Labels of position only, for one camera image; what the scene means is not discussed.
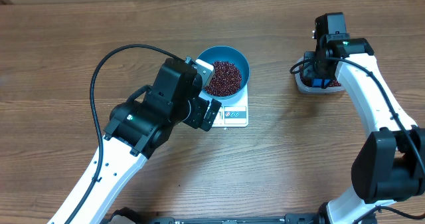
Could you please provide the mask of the blue plastic scoop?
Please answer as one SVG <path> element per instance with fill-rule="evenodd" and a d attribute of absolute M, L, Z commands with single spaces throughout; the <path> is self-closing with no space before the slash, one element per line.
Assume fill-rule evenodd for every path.
<path fill-rule="evenodd" d="M 321 88 L 321 89 L 326 89 L 333 81 L 330 79 L 318 79 L 315 78 L 312 80 L 312 87 L 313 88 Z"/>

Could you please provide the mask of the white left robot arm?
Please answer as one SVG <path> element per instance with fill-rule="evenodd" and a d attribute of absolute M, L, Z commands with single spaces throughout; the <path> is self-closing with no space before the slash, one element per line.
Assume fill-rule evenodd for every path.
<path fill-rule="evenodd" d="M 213 65 L 201 59 L 168 58 L 153 85 L 141 87 L 111 111 L 101 146 L 50 223 L 100 223 L 177 124 L 208 132 L 221 103 L 199 94 L 213 75 Z"/>

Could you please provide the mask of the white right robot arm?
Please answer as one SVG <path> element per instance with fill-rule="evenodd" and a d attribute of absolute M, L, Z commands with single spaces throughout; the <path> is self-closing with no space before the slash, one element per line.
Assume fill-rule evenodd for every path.
<path fill-rule="evenodd" d="M 382 77 L 364 38 L 352 39 L 342 13 L 315 19 L 314 51 L 291 68 L 300 92 L 346 91 L 358 112 L 366 141 L 351 168 L 351 186 L 323 203 L 314 223 L 376 223 L 377 211 L 424 194 L 424 129 L 402 109 Z"/>

